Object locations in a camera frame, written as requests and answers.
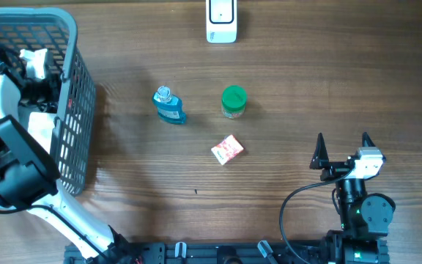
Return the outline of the red snack packet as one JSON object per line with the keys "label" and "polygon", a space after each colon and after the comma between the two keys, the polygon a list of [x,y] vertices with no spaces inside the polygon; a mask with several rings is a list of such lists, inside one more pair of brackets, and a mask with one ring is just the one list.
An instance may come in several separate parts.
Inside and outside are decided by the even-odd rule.
{"label": "red snack packet", "polygon": [[234,135],[227,136],[221,143],[211,148],[212,154],[216,157],[220,165],[235,158],[244,150]]}

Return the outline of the green lid jar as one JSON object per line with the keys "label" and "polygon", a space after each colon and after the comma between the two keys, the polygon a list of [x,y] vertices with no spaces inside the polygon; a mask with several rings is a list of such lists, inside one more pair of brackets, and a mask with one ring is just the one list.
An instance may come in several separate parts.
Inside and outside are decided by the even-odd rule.
{"label": "green lid jar", "polygon": [[225,88],[221,97],[221,111],[229,119],[243,115],[247,103],[247,92],[240,86]]}

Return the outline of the blue mouthwash bottle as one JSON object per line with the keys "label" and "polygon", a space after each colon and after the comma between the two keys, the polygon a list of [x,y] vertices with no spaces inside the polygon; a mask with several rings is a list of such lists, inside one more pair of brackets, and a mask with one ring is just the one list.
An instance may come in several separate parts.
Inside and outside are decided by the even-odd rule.
{"label": "blue mouthwash bottle", "polygon": [[171,124],[181,125],[186,122],[186,113],[182,109],[182,100],[174,95],[170,88],[161,86],[152,97],[158,116]]}

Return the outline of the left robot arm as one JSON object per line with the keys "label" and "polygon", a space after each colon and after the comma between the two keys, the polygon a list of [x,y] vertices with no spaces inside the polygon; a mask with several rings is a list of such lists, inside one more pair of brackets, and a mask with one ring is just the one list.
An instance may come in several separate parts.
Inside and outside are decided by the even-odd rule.
{"label": "left robot arm", "polygon": [[43,219],[86,263],[137,263],[130,243],[71,196],[49,152],[19,122],[21,107],[49,108],[60,98],[48,49],[22,49],[16,56],[22,73],[0,47],[0,214],[26,211]]}

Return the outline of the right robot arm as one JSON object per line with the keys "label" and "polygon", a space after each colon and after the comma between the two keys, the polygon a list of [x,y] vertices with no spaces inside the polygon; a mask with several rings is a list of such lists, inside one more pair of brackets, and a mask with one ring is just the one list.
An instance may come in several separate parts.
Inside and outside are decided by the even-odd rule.
{"label": "right robot arm", "polygon": [[346,161],[330,161],[322,134],[317,137],[311,169],[320,169],[323,183],[336,184],[340,231],[329,231],[320,244],[320,263],[386,264],[384,237],[393,220],[395,202],[384,194],[369,194],[366,181],[379,175],[386,157],[367,133]]}

